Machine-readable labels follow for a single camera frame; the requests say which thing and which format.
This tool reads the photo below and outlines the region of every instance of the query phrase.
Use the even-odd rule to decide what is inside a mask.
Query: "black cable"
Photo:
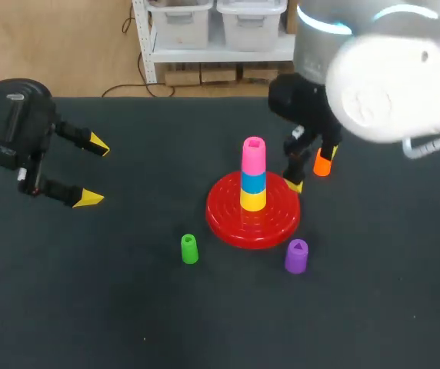
[[[128,17],[125,19],[125,21],[122,23],[121,26],[121,32],[126,35],[128,33],[129,27],[131,27],[131,22],[133,20],[136,20],[135,17],[133,17],[133,4],[131,4],[131,6],[129,7],[129,13],[128,13]],[[151,23],[151,15],[148,13],[148,25],[152,26]],[[143,73],[142,68],[140,67],[140,61],[142,60],[142,53],[140,52],[140,54],[138,55],[138,61],[136,62],[136,66],[138,67],[138,72],[140,74],[140,76],[142,77],[143,81],[145,80],[145,73]],[[146,91],[150,94],[150,96],[152,96],[153,98],[157,98],[158,96],[155,95],[151,90],[150,90],[150,86],[166,86],[165,83],[141,83],[141,84],[136,84],[136,83],[125,83],[123,85],[116,85],[116,86],[112,86],[110,88],[108,88],[107,90],[104,91],[104,93],[101,95],[102,98],[104,98],[109,92],[114,91],[118,88],[122,88],[122,87],[145,87]],[[170,98],[172,96],[174,96],[175,94],[175,88],[172,86],[168,86],[170,87],[170,89],[172,90],[170,95],[164,96],[167,98]]]

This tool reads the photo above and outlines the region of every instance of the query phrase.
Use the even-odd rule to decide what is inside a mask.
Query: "plastic bin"
[[[287,0],[218,0],[227,47],[240,52],[268,52],[278,39]]]
[[[157,6],[148,3],[157,41],[163,48],[206,48],[209,10],[213,0],[198,0],[192,6]]]

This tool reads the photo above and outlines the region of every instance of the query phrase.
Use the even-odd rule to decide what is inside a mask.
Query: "blue ring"
[[[248,194],[261,194],[266,189],[266,172],[262,175],[247,175],[242,172],[241,188]]]

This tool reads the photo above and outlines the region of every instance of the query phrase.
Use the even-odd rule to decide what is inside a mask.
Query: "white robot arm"
[[[403,141],[406,156],[420,158],[440,150],[440,138],[411,145],[412,138],[440,134],[440,19],[410,21],[389,22],[400,35],[377,31],[344,45],[328,68],[326,93],[350,132]]]
[[[403,141],[409,158],[440,150],[440,0],[304,0],[295,70],[325,86],[335,117],[374,142]]]

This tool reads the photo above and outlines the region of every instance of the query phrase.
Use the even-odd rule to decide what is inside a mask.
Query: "floor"
[[[54,96],[100,96],[114,85],[142,83],[133,22],[123,35],[130,0],[0,0],[0,79],[33,78]],[[169,89],[155,86],[154,93]],[[178,88],[176,96],[265,95],[266,86]],[[143,87],[108,96],[148,96]]]

